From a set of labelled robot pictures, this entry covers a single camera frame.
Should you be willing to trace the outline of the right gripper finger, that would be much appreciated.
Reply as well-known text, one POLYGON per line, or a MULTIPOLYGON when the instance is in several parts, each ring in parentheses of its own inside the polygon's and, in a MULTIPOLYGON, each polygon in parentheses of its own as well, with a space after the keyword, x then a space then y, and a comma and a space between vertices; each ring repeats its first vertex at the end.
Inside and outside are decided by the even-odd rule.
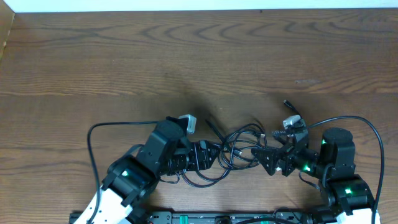
POLYGON ((294 132, 292 129, 276 130, 272 132, 272 136, 274 138, 281 138, 282 136, 292 138, 294 136, 294 132))
POLYGON ((255 148, 251 150, 251 154, 270 176, 274 175, 277 171, 281 171, 284 167, 280 164, 285 154, 281 148, 255 148))

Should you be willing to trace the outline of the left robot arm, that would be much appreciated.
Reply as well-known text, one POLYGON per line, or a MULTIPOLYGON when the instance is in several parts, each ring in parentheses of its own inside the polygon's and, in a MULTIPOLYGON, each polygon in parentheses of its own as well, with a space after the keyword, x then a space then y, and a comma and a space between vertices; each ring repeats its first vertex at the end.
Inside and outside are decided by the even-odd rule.
POLYGON ((113 162, 106 177, 96 181, 96 194, 74 221, 77 224, 147 223, 141 203, 155 190, 163 175, 209 169, 221 147, 207 140, 191 142, 192 115, 154 122, 145 144, 137 144, 113 162))

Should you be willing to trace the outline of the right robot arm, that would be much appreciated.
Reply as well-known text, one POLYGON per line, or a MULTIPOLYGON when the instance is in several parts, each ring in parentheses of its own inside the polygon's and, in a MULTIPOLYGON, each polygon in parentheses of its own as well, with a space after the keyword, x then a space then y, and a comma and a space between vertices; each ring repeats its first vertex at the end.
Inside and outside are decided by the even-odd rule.
POLYGON ((304 119, 291 116, 273 137, 281 147, 257 146, 251 153, 269 175, 280 170, 289 176, 294 170, 318 179, 315 188, 324 206, 301 214, 299 223, 380 223, 379 193, 355 173, 353 135, 343 128, 329 128, 322 134, 320 151, 309 148, 309 127, 304 119))

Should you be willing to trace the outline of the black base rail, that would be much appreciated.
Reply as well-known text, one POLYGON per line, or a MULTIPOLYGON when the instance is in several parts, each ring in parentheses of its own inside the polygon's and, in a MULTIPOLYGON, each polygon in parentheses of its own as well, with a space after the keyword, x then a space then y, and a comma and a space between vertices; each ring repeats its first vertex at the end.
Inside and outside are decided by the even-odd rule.
POLYGON ((292 223, 316 223, 310 220, 310 215, 301 212, 279 210, 267 213, 176 213, 154 212, 144 223, 153 224, 195 224, 195 223, 239 223, 258 218, 278 218, 292 223))

